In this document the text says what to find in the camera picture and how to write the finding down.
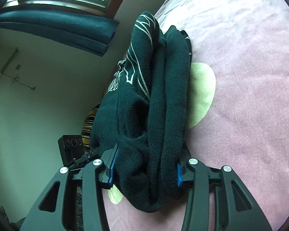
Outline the black yellow striped pillow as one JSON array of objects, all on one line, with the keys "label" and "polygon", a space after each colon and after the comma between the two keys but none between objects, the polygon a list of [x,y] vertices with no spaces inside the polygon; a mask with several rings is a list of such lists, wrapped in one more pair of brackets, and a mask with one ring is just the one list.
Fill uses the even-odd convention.
[{"label": "black yellow striped pillow", "polygon": [[84,146],[85,153],[89,153],[90,151],[90,135],[91,135],[92,126],[93,126],[93,123],[94,123],[94,120],[95,120],[95,117],[96,117],[96,114],[100,105],[101,104],[98,104],[97,106],[93,107],[90,110],[82,127],[81,137],[82,137],[82,143]]}]

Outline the black knit sweater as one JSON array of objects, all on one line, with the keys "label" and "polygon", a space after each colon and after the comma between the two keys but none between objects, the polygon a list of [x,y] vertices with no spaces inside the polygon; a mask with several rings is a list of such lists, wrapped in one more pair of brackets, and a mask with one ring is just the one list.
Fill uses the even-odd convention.
[{"label": "black knit sweater", "polygon": [[185,193],[177,184],[176,164],[185,147],[190,65],[186,32],[160,30],[150,62],[150,97],[121,84],[107,92],[97,111],[90,146],[101,151],[118,146],[115,184],[138,210],[156,212],[167,198]]}]

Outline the pink bedsheet green dots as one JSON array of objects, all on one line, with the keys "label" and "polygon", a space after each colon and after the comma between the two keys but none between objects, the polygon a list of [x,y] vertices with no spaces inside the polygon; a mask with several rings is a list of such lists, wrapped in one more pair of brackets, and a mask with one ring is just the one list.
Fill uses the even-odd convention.
[{"label": "pink bedsheet green dots", "polygon": [[163,31],[185,30],[208,111],[190,153],[238,174],[273,230],[289,218],[289,6],[285,0],[165,0]]}]

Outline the right teal curtain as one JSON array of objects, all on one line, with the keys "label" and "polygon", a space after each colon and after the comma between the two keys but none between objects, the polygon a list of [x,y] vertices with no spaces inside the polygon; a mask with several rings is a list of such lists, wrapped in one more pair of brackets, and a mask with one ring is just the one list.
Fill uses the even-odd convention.
[{"label": "right teal curtain", "polygon": [[103,56],[119,25],[114,19],[62,10],[16,10],[0,14],[0,28],[20,31]]}]

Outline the black white patterned shirt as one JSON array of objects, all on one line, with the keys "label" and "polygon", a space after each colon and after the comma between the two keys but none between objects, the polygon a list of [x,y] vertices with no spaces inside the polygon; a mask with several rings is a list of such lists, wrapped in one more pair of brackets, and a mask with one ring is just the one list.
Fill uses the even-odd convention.
[{"label": "black white patterned shirt", "polygon": [[143,12],[136,19],[126,56],[117,64],[118,70],[107,91],[115,91],[121,84],[140,89],[150,97],[150,62],[160,35],[159,23],[150,12]]}]

